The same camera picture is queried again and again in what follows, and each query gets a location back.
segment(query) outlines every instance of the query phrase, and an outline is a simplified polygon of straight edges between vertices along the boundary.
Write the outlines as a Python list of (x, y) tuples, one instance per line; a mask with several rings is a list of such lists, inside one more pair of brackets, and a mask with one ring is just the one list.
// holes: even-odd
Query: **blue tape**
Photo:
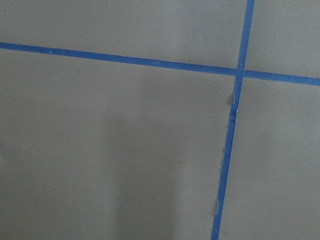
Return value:
[(244, 77), (279, 82), (320, 86), (320, 78), (245, 70)]
[(212, 235), (211, 240), (218, 240), (219, 231), (221, 226), (222, 212), (224, 208), (224, 201), (227, 188), (227, 179), (229, 173), (230, 159), (232, 146), (234, 141), (235, 129), (236, 129), (236, 119), (237, 111), (239, 107), (240, 94), (243, 76), (245, 73), (245, 65), (251, 30), (251, 22), (254, 12), (255, 0), (248, 0), (245, 9), (244, 24), (242, 29), (241, 44), (239, 50), (237, 70), (235, 74), (235, 82), (233, 87), (233, 104), (230, 108), (228, 128), (225, 138), (225, 151), (223, 154), (223, 162), (221, 167), (220, 183), (217, 194), (217, 209), (213, 219)]
[(112, 54), (67, 50), (67, 49), (51, 48), (51, 47), (43, 47), (43, 46), (31, 46), (31, 45), (0, 42), (0, 49), (16, 50), (16, 51), (23, 51), (23, 52), (39, 53), (39, 54), (51, 54), (51, 55), (67, 56), (67, 57), (74, 57), (74, 58), (126, 63), (126, 64), (136, 64), (136, 65), (144, 65), (144, 66), (167, 68), (167, 69), (178, 69), (178, 70), (186, 70), (186, 71), (194, 71), (194, 72), (202, 72), (202, 73), (210, 73), (210, 74), (222, 74), (222, 75), (229, 75), (229, 76), (236, 75), (236, 69), (227, 68), (227, 67), (207, 66), (207, 65), (199, 65), (199, 64), (192, 64), (192, 63), (174, 62), (174, 61), (163, 61), (163, 60), (155, 60), (155, 59), (131, 57), (131, 56), (119, 56), (119, 55), (112, 55)]

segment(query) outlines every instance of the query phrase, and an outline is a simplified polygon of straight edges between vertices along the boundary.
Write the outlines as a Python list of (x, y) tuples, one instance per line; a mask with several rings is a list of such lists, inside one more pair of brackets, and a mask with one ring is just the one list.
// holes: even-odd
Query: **gray tile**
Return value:
[(0, 239), (209, 239), (233, 77), (0, 52)]
[(235, 68), (246, 1), (1, 1), (0, 41)]
[(319, 104), (320, 87), (244, 80), (221, 240), (319, 239)]
[(246, 68), (320, 78), (320, 1), (256, 0)]

